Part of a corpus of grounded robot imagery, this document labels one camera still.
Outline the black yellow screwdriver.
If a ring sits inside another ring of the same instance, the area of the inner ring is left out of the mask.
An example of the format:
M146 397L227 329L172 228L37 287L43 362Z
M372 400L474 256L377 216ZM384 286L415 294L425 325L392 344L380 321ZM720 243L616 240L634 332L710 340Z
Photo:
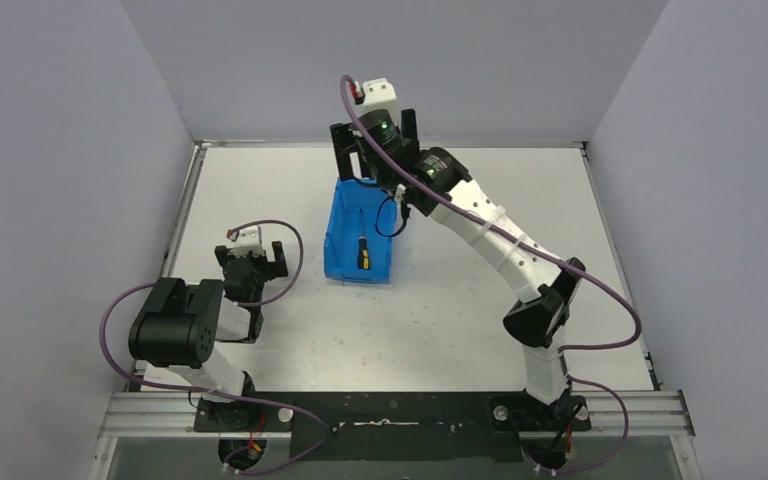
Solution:
M359 210L359 238L357 248L357 268L360 270L369 270L371 266L370 253L368 248L368 239L366 235L366 221L364 209Z

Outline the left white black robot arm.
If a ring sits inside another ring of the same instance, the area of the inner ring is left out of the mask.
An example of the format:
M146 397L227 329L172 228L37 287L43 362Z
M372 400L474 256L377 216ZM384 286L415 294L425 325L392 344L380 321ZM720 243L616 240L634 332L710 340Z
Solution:
M266 244L266 226L286 228L305 252L300 230L277 219L252 221L229 229L211 256L220 278L190 283L162 276L145 286L148 296L133 320L128 349L136 360L168 369L184 379L180 390L196 394L199 431L258 434L280 422L279 414L307 417L329 433L338 426L297 405L256 395L251 375L235 367L218 349L221 343L253 344L262 331L263 308L288 294L287 289L265 297L276 279L294 286L302 268L290 268L282 241Z

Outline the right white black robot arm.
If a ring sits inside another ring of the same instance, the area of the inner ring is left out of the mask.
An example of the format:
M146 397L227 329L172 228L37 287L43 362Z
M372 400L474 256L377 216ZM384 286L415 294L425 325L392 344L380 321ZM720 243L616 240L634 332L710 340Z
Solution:
M523 347L527 380L523 413L535 430L566 431L583 421L585 401L571 392L562 349L566 323L585 265L539 246L485 194L452 153L421 148L415 114L399 122L385 109L330 127L336 159L357 155L372 186L458 235L511 288L516 302L502 323Z

